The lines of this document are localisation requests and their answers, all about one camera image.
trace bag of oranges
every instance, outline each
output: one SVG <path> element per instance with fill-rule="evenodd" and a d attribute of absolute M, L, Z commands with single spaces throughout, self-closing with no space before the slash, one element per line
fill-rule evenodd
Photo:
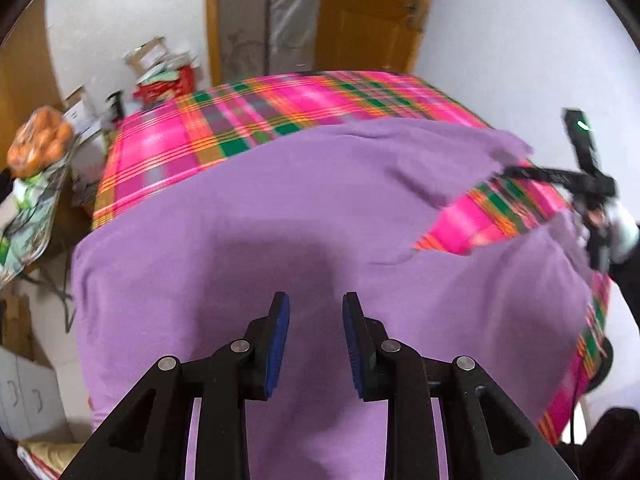
<path fill-rule="evenodd" d="M 74 136 L 71 124 L 51 107 L 38 108 L 15 134 L 6 161 L 17 178 L 29 178 L 61 160 Z"/>

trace white glove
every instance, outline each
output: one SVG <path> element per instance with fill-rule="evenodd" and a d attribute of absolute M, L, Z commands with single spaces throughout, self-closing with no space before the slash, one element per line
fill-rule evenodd
<path fill-rule="evenodd" d="M 589 240 L 589 230 L 584 226 L 582 218 L 588 216 L 594 225 L 602 225 L 609 221 L 611 227 L 611 261 L 621 264 L 632 253 L 638 240 L 640 230 L 631 213 L 622 205 L 620 200 L 614 199 L 605 205 L 606 215 L 600 211 L 587 211 L 584 202 L 574 199 L 574 223 L 578 233 L 578 242 L 586 246 Z"/>

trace silver screw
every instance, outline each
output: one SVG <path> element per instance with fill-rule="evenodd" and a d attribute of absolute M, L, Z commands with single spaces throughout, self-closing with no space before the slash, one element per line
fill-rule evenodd
<path fill-rule="evenodd" d="M 385 352 L 397 352 L 400 349 L 400 343 L 395 339 L 385 339 L 380 345 Z"/>
<path fill-rule="evenodd" d="M 238 339 L 231 343 L 231 349 L 236 354 L 241 354 L 242 352 L 246 352 L 249 348 L 251 348 L 251 345 L 249 344 L 248 341 L 245 341 L 244 339 Z"/>
<path fill-rule="evenodd" d="M 163 372 L 173 370 L 175 368 L 175 359 L 173 357 L 163 357 L 158 361 L 158 368 Z"/>
<path fill-rule="evenodd" d="M 458 365 L 458 368 L 466 370 L 467 372 L 469 370 L 473 370 L 476 367 L 476 362 L 471 357 L 467 357 L 466 355 L 457 358 L 456 364 Z"/>

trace plaid tablecloth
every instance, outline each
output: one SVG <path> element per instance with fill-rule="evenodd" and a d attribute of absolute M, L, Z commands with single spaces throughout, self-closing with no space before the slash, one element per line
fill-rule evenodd
<path fill-rule="evenodd" d="M 427 118 L 488 126 L 465 107 L 413 76 L 328 72 L 252 78 L 172 100 L 127 118 L 98 190 L 94 228 L 146 197 L 255 146 L 320 124 L 382 117 Z M 444 209 L 416 250 L 465 254 L 524 234 L 566 204 L 551 186 L 492 178 Z M 610 281 L 595 276 L 583 334 L 540 431 L 556 444 L 597 370 Z"/>

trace cabinet door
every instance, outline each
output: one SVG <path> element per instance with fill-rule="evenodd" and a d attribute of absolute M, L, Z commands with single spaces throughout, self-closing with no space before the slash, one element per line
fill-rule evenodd
<path fill-rule="evenodd" d="M 71 442 L 55 371 L 18 357 L 18 377 L 31 437 Z"/>
<path fill-rule="evenodd" d="M 15 440 L 31 436 L 20 392 L 17 357 L 2 347 L 0 347 L 0 402 L 2 402 L 6 419 L 6 428 L 2 427 L 4 434 Z"/>

